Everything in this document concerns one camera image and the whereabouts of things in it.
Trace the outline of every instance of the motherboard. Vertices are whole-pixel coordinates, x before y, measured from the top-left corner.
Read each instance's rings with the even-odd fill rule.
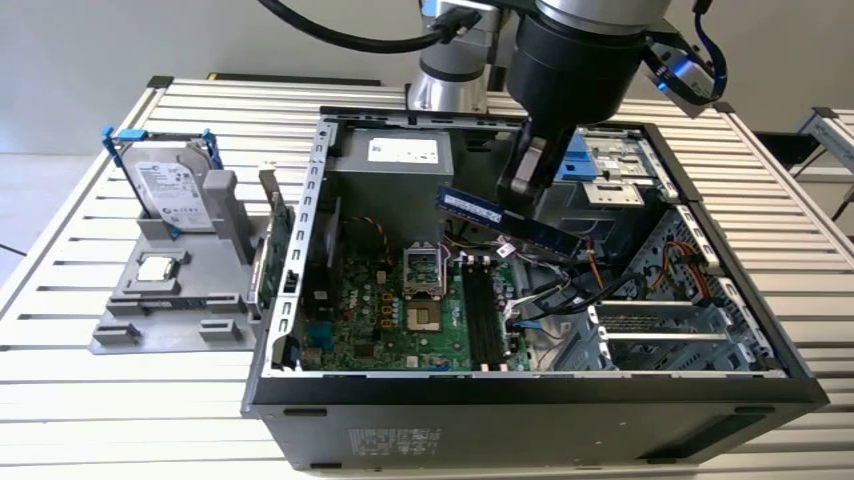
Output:
[[[429,274],[424,252],[412,256],[407,274],[417,284],[447,279],[440,296],[412,296],[404,288],[404,266],[387,266],[375,257],[349,254],[344,259],[337,309],[328,320],[308,323],[301,354],[305,370],[420,370],[480,369],[472,357],[469,324],[471,298],[465,301],[464,265],[440,260],[440,273]],[[493,331],[505,336],[501,309],[513,296],[513,279],[507,263],[487,270],[489,297],[481,304],[491,311]],[[527,370],[523,338],[501,363],[508,370]]]

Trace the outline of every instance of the blue latch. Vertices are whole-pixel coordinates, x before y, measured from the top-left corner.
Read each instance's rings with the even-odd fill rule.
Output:
[[[584,142],[584,137],[576,133],[569,140],[569,146],[563,155],[563,164],[560,165],[560,170],[557,170],[555,180],[588,182],[595,180],[597,176],[599,169],[589,157],[587,142]]]

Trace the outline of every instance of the barcode label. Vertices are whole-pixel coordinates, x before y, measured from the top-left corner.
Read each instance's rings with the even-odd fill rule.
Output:
[[[467,202],[465,200],[461,200],[461,199],[456,198],[452,195],[447,195],[447,194],[444,195],[444,203],[447,203],[448,205],[455,206],[460,210],[467,211],[472,215],[476,215],[476,216],[479,216],[481,218],[485,218],[492,223],[500,223],[501,222],[501,214],[500,213],[495,213],[492,210],[488,210],[488,209],[485,209],[483,207],[479,207],[473,203]]]

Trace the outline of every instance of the white floor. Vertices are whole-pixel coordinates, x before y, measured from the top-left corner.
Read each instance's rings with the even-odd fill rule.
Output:
[[[0,154],[0,243],[26,252],[94,155]],[[0,285],[21,257],[0,249]]]

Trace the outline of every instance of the label sticker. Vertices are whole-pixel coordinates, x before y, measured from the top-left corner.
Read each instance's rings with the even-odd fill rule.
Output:
[[[417,138],[372,138],[368,162],[439,163],[439,142]]]
[[[349,446],[360,457],[432,456],[440,439],[440,428],[349,429]]]
[[[497,254],[500,255],[501,258],[507,258],[509,255],[512,255],[512,252],[515,251],[516,251],[516,247],[513,247],[511,243],[505,243],[497,249]]]
[[[189,168],[178,163],[137,162],[136,171],[166,223],[177,229],[213,228]]]
[[[500,223],[501,222],[500,213],[495,213],[492,210],[487,210],[485,208],[479,207],[473,203],[469,203],[465,200],[461,200],[461,199],[456,198],[452,195],[447,195],[447,194],[444,195],[444,203],[447,203],[448,205],[455,206],[456,208],[459,208],[461,210],[465,210],[468,213],[472,213],[479,217],[485,218],[487,220],[489,220],[493,223]]]
[[[619,170],[619,162],[616,160],[599,160],[599,168],[603,170]]]

